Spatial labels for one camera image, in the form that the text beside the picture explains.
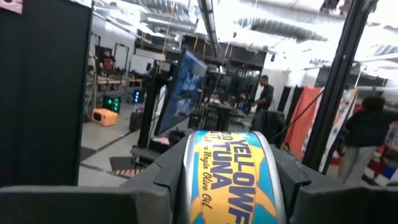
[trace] orange box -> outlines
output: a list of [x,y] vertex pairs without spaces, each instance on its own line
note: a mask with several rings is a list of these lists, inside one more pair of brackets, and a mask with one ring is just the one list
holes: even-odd
[[92,114],[93,121],[103,126],[114,126],[118,122],[118,114],[107,109],[94,109]]

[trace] computer screen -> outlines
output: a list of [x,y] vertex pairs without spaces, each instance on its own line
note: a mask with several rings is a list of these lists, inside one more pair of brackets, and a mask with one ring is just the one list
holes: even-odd
[[206,70],[207,65],[204,62],[183,50],[157,122],[155,135],[166,132],[190,116],[200,100]]

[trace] man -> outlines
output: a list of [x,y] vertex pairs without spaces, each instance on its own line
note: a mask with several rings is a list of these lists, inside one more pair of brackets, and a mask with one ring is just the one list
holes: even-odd
[[116,68],[116,60],[111,55],[110,49],[104,49],[104,57],[99,61],[99,67],[104,72],[113,73]]
[[385,143],[390,124],[398,121],[398,113],[384,110],[385,103],[381,96],[367,96],[362,101],[362,110],[347,120],[343,133],[346,150],[337,175],[341,183],[361,184],[363,172],[377,147]]
[[263,86],[260,98],[252,103],[251,106],[257,106],[256,113],[262,110],[268,110],[274,96],[274,87],[268,84],[268,76],[263,75],[260,78],[260,86]]

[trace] ceiling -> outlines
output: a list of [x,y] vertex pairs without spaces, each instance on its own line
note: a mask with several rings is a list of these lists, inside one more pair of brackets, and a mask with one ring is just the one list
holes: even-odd
[[[76,1],[88,6],[91,2]],[[167,38],[170,47],[175,47],[185,34],[207,39],[197,0],[177,0],[174,6],[173,0],[96,2],[96,13],[100,16],[111,18],[116,25],[129,30],[148,33],[151,39],[160,39],[156,42]],[[338,9],[345,1],[341,0],[336,10],[320,12],[325,7],[323,3],[324,0],[214,0],[217,39],[248,51],[280,54],[290,60],[332,61],[345,21]],[[398,60],[393,57],[398,49],[398,26],[389,23],[396,21],[393,17],[386,16],[394,13],[391,10],[394,4],[398,2],[380,1],[359,45],[356,59],[365,60],[364,66],[372,70],[398,68]]]

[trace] black shirt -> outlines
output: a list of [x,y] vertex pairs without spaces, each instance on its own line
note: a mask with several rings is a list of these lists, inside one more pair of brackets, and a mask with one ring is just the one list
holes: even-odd
[[259,103],[257,105],[257,111],[259,110],[268,110],[271,105],[272,97],[274,96],[274,87],[272,85],[264,86],[264,89],[261,92],[259,100],[267,99],[265,103]]
[[389,125],[394,121],[398,121],[398,113],[360,110],[346,122],[349,132],[345,136],[345,144],[354,147],[380,146],[384,144]]

